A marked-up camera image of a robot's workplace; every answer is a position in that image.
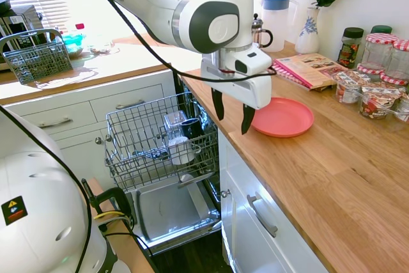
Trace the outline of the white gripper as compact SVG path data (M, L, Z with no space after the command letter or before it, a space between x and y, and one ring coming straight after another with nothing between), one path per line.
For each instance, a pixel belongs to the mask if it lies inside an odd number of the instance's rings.
M255 77L245 81L237 81L245 75L240 72L227 74L221 72L210 58L202 58L201 77L215 80L234 79L234 82L206 82L212 88L212 101L218 120L224 119L224 104L222 94L237 99L243 103L242 135L246 134L253 121L256 110L269 104L272 94L271 76Z

